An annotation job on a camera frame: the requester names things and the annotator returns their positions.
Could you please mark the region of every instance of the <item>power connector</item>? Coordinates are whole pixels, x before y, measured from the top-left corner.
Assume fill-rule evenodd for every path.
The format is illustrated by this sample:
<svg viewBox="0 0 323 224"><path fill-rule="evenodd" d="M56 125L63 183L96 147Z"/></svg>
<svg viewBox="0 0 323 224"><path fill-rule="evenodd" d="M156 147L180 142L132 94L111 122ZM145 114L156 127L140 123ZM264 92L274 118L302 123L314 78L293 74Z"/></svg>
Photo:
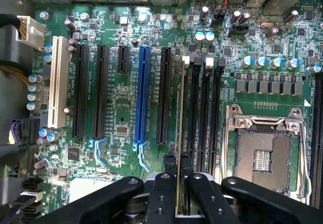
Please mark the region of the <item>power connector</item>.
<svg viewBox="0 0 323 224"><path fill-rule="evenodd" d="M23 23L25 33L16 33L16 41L23 44L32 46L39 51L44 50L45 44L45 26L32 19L30 16L17 16L17 18Z"/></svg>

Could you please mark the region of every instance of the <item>white pci slot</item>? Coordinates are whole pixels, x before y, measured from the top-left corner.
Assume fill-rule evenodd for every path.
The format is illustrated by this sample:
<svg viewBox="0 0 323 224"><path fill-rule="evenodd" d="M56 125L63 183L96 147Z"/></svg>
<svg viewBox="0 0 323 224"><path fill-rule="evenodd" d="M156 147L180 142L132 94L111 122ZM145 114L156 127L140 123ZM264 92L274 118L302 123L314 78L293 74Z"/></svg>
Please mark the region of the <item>white pci slot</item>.
<svg viewBox="0 0 323 224"><path fill-rule="evenodd" d="M52 38L52 59L49 86L48 127L64 127L67 97L67 77L69 52L67 39L62 36Z"/></svg>

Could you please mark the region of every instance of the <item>green circuit board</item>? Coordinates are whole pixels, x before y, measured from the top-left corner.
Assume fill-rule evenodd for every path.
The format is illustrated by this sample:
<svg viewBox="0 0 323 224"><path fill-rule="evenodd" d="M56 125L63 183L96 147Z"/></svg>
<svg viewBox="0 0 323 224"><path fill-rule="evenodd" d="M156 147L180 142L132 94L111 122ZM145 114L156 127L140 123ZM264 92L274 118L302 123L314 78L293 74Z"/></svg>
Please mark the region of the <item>green circuit board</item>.
<svg viewBox="0 0 323 224"><path fill-rule="evenodd" d="M200 100L195 109L190 109L189 102L191 94L192 66L187 70L182 70L182 56L190 55L189 45L194 44L194 52L203 58L206 54L214 55L216 67L217 59L225 59L226 67L221 77L220 91L220 108L219 108L219 128L218 143L216 150L215 171L213 174L215 180L219 180L220 158L222 149L222 136L225 121L225 109L227 105L238 104L243 113L247 115L286 117L291 108L298 107L301 109L306 125L307 146L311 142L311 124L312 124L312 107L314 97L313 76L306 71L306 59L309 50L313 51L313 57L319 62L321 49L319 42L323 37L323 32L319 26L321 12L314 4L297 4L295 9L299 12L299 17L290 24L283 23L283 16L266 16L260 9L247 9L240 6L228 6L227 15L221 26L211 27L211 18L200 21L199 12L202 6L206 4L195 4L189 0L180 8L148 8L148 7L118 7L118 6L85 6L85 5L56 5L49 7L39 5L36 13L37 21L46 25L46 43L52 43L53 36L67 37L68 28L64 21L69 16L74 16L75 24L82 34L87 34L87 40L81 42L90 47L90 66L88 77L88 92L86 102L86 126L85 137L83 140L72 137L72 117L67 115L67 126L58 129L60 139L57 142L58 150L49 151L48 146L40 147L40 158L46 158L49 161L47 172L41 177L45 180L45 198L43 213L49 213L55 209L64 206L69 202L70 182L74 178L99 178L111 182L125 176L137 176L145 179L150 173L162 172L164 169L163 156L167 151L176 151L181 146L181 151L189 150L185 142L185 132L189 132L189 114L193 110L196 115L201 115L204 109L201 108ZM214 10L219 8L215 5L208 5ZM247 11L252 15L249 20L249 28L253 30L246 36L228 37L230 28L230 14L235 10ZM46 11L49 19L44 21L39 17L40 12ZM312 11L312 18L307 18L308 11ZM82 22L80 15L87 13L89 20ZM138 17L141 14L147 16L145 23L140 23ZM116 15L128 18L127 25L116 24L114 18ZM282 34L273 38L266 38L265 29L260 29L259 25L263 22L273 22L281 30ZM96 27L91 28L90 24L95 23ZM209 44L195 43L194 36L196 32L201 31L214 32L215 39L212 42L215 52L209 52ZM132 38L139 39L139 45L151 46L151 63L149 76L149 97L146 140L147 145L144 149L144 164L139 164L138 153L133 151L134 122L136 112L136 86L138 77L138 53L139 47L131 44ZM117 73L118 45L129 45L130 49L130 68L128 75ZM93 104L95 99L95 62L97 57L98 45L107 45L110 48L110 67L108 81L106 129L107 144L104 148L105 155L101 160L106 164L106 172L98 171L98 163L93 157L94 148L90 143L92 137L92 119ZM157 109L160 80L160 50L162 47L171 47L173 50L180 49L180 60L174 60L175 53L172 55L172 72L171 72L171 90L170 90L170 107L169 107L169 124L167 131L167 144L165 146L157 145ZM282 58L284 62L291 59L298 59L299 65L294 70L288 70L285 65L278 69L272 70L268 65L262 69L250 66L243 68L241 60L252 55L255 59L266 57L268 62L275 58ZM34 53L34 73L42 73L43 53L35 51ZM75 80L75 56L71 56L69 66L69 85L68 85L68 102L67 106L74 103L74 80ZM201 67L199 76L198 91L199 96L207 93L212 95L212 87L207 92L202 88L202 78L205 72ZM236 90L236 73L241 74L242 79L252 77L257 80L258 74L264 75L264 80L268 81L270 75L274 75L275 81L279 81L280 75L286 76L286 82L291 82L291 75L296 76L296 82L302 84L302 93L300 95L291 94L269 94L269 93L248 93L237 92ZM187 86L183 87L182 77L187 75ZM180 101L181 92L186 89L188 94L184 100L183 114L183 142L180 139ZM48 103L49 88L43 85L43 104ZM212 96L208 99L209 104L212 102ZM33 113L34 117L46 113L45 109ZM209 113L207 126L211 128L212 115ZM127 133L120 136L116 133L118 126L126 126ZM228 170L234 172L235 154L236 154L237 135L229 135L228 145ZM198 152L198 145L195 144L193 152ZM70 160L69 148L79 148L77 160ZM289 168L289 187L292 190L296 188L297 179L297 162L299 138L294 138L290 151L290 168ZM197 168L198 153L193 155L192 159L195 170ZM209 172L209 161L203 163L204 172ZM67 179L60 181L55 171L57 169L66 169L68 171Z"/></svg>

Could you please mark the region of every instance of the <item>pci express slot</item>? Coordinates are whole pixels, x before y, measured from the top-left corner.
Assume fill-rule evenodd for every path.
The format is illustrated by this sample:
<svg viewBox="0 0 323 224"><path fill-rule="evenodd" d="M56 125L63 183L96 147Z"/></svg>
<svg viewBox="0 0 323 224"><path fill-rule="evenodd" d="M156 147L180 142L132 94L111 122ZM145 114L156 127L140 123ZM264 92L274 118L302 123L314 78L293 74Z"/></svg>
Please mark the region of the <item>pci express slot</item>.
<svg viewBox="0 0 323 224"><path fill-rule="evenodd" d="M87 81L89 72L89 47L77 46L76 74L74 82L73 137L83 138L87 101Z"/></svg>
<svg viewBox="0 0 323 224"><path fill-rule="evenodd" d="M220 91L221 77L224 67L217 67L213 72L213 99L211 110L211 126L210 126L210 146L209 146L209 174L214 175L214 166L216 164L218 128L219 128L219 110L220 110Z"/></svg>
<svg viewBox="0 0 323 224"><path fill-rule="evenodd" d="M107 100L107 81L109 71L109 48L106 45L97 47L95 102L92 125L92 139L104 138Z"/></svg>
<svg viewBox="0 0 323 224"><path fill-rule="evenodd" d="M144 144L148 108L150 48L141 46L139 50L139 67L137 83L137 103L135 121L135 143Z"/></svg>
<svg viewBox="0 0 323 224"><path fill-rule="evenodd" d="M315 75L315 98L313 109L311 171L311 206L323 210L323 73Z"/></svg>
<svg viewBox="0 0 323 224"><path fill-rule="evenodd" d="M169 111L169 96L171 87L171 59L172 49L170 47L161 48L160 62L160 82L158 98L158 117L157 117L157 144L166 144L167 124Z"/></svg>
<svg viewBox="0 0 323 224"><path fill-rule="evenodd" d="M52 60L50 69L48 127L59 128L65 126L67 98L67 79L69 71L69 52L67 39L62 36L52 38Z"/></svg>
<svg viewBox="0 0 323 224"><path fill-rule="evenodd" d="M129 72L129 47L120 45L118 49L117 71L119 74L127 74Z"/></svg>

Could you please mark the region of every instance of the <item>motherboard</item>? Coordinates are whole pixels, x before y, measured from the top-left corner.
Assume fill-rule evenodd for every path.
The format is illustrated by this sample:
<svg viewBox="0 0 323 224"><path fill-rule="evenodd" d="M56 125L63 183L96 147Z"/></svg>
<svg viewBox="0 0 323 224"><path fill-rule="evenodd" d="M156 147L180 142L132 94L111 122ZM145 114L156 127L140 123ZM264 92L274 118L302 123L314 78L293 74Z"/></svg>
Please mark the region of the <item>motherboard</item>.
<svg viewBox="0 0 323 224"><path fill-rule="evenodd" d="M163 172L169 151L218 183L237 176L310 204L321 16L306 0L283 15L211 0L38 5L45 48L27 107L42 127L42 213Z"/></svg>

